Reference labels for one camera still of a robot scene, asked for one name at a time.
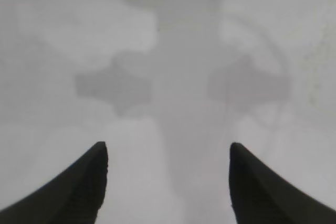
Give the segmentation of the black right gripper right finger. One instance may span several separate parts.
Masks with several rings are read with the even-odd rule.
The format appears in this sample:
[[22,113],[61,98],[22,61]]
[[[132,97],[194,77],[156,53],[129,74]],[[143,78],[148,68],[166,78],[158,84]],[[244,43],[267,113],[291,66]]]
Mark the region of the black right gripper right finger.
[[229,158],[229,191],[237,223],[335,223],[335,210],[283,179],[243,144],[233,142]]

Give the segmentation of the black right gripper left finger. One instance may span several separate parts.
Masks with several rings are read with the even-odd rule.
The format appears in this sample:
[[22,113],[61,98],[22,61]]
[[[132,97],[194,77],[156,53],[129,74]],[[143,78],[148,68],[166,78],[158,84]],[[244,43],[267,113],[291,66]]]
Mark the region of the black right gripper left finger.
[[107,147],[97,142],[50,182],[1,210],[1,223],[95,223],[107,173]]

